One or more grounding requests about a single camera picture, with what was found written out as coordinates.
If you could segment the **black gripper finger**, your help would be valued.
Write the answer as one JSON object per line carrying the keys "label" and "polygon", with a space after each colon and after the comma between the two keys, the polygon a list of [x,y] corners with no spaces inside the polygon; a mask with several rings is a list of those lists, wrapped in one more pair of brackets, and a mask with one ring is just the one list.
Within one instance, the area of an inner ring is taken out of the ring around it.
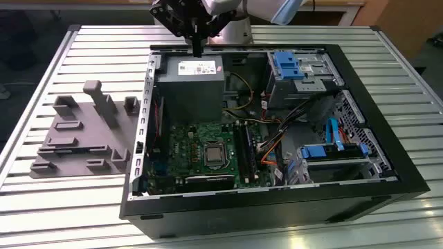
{"label": "black gripper finger", "polygon": [[195,32],[196,17],[192,1],[153,1],[149,13],[176,37],[183,37],[199,57],[199,37]]}
{"label": "black gripper finger", "polygon": [[207,38],[215,37],[229,23],[229,13],[221,13],[209,21],[207,18],[197,18],[197,57],[201,57]]}

